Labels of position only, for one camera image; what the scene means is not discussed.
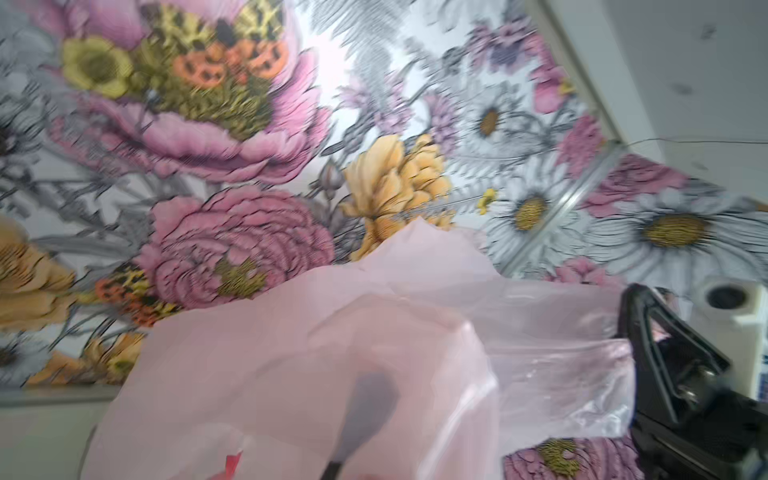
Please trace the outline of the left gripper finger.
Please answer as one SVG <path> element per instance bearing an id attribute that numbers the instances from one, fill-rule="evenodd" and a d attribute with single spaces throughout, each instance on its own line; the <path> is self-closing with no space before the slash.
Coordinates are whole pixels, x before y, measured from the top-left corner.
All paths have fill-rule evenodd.
<path id="1" fill-rule="evenodd" d="M 370 371 L 356 378 L 339 436 L 321 480 L 339 477 L 346 461 L 388 422 L 399 397 L 394 380 L 386 372 Z"/>

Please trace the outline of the pink plastic bag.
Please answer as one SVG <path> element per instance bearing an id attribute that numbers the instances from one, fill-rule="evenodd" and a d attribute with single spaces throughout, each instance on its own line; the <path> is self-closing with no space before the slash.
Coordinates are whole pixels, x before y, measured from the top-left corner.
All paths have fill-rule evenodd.
<path id="1" fill-rule="evenodd" d="M 155 326 L 85 479 L 318 479 L 356 378 L 399 401 L 343 479 L 638 479 L 616 287 L 513 280 L 423 222 L 357 263 Z"/>

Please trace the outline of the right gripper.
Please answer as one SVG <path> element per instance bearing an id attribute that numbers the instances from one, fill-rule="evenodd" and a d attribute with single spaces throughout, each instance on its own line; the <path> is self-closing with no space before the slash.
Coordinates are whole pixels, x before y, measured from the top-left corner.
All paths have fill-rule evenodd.
<path id="1" fill-rule="evenodd" d="M 730 387 L 730 361 L 654 289 L 621 295 L 635 364 L 631 437 L 647 479 L 765 479 L 767 405 Z"/>

